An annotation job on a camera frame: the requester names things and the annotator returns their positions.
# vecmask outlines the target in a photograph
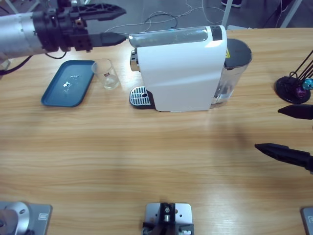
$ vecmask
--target yellow label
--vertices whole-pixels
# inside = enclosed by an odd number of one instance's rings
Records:
[[[226,50],[226,58],[230,58],[230,54],[229,54],[228,48],[227,48],[227,50]]]

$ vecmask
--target round black base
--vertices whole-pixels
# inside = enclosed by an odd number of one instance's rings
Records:
[[[310,90],[306,90],[306,94],[304,97],[298,97],[293,91],[295,81],[296,79],[294,77],[279,78],[274,85],[276,94],[284,101],[292,104],[302,104],[304,102],[307,102],[311,97]]]

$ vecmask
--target capsule coffee maker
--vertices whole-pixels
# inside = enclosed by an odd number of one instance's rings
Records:
[[[242,41],[227,39],[223,26],[131,34],[132,71],[144,86],[130,103],[139,109],[185,112],[226,102],[252,59]]]

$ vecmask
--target wood grain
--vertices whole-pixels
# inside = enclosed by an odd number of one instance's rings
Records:
[[[130,90],[142,81],[130,70],[128,42],[62,60],[34,56],[3,77],[0,200],[51,204],[49,235],[140,234],[145,205],[159,201],[190,203],[198,235],[305,234],[299,209],[313,205],[313,176],[254,144],[313,153],[312,121],[277,113],[288,103],[272,88],[312,49],[313,29],[228,37],[246,42],[253,60],[230,101],[205,112],[132,108]],[[41,104],[64,61],[101,58],[112,60],[120,87],[93,79],[76,108]]]

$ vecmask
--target gray floor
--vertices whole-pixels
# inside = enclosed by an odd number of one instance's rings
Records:
[[[127,14],[110,22],[89,22],[88,26],[92,32],[105,31],[108,28],[118,25],[142,23],[151,13],[156,11],[180,15],[190,9],[185,4],[185,0],[91,0],[91,3],[99,2],[119,5],[127,10]],[[217,7],[219,9],[225,8],[221,5],[220,0],[203,0],[203,2],[204,6]],[[193,8],[201,7],[201,0],[188,0],[188,3]],[[241,27],[261,28],[279,3],[280,0],[243,0],[241,8],[231,8],[228,24]],[[25,12],[32,4],[32,1],[25,0],[21,5],[21,0],[16,0],[14,4],[18,10]],[[1,6],[9,10],[6,4],[2,3]],[[289,9],[290,7],[282,14],[278,25],[281,24]],[[223,12],[214,8],[205,8],[205,12],[207,18],[212,22],[220,21],[223,17]],[[5,15],[5,12],[0,9],[0,16],[1,15]],[[153,18],[153,21],[164,21],[170,18],[169,16],[158,16]],[[275,27],[277,19],[278,16],[274,15],[265,27]],[[177,21],[177,28],[212,25],[206,21],[202,9],[196,9],[186,16],[179,17]],[[156,23],[152,25],[149,31],[170,29],[174,27],[175,24],[175,20],[161,24]],[[148,24],[125,26],[113,29],[112,31],[135,33],[144,31],[148,26]],[[303,0],[288,27],[313,27],[313,0]]]

